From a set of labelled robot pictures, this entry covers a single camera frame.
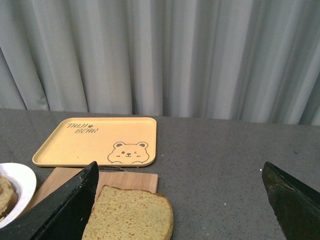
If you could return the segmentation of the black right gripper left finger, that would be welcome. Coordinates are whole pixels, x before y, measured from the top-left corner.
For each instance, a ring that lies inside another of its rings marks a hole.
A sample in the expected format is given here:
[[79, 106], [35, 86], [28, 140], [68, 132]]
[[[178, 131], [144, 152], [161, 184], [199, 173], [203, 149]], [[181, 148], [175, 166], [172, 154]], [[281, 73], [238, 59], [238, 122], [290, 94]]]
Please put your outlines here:
[[2, 240], [80, 240], [99, 180], [94, 161], [31, 210], [0, 230]]

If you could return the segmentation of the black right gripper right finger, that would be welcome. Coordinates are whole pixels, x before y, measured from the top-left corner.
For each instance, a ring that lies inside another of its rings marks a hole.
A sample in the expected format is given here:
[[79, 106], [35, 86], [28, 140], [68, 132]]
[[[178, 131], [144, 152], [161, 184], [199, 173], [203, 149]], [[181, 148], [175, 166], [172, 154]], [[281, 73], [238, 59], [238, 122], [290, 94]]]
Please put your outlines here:
[[320, 238], [320, 193], [271, 162], [262, 180], [281, 230], [287, 240]]

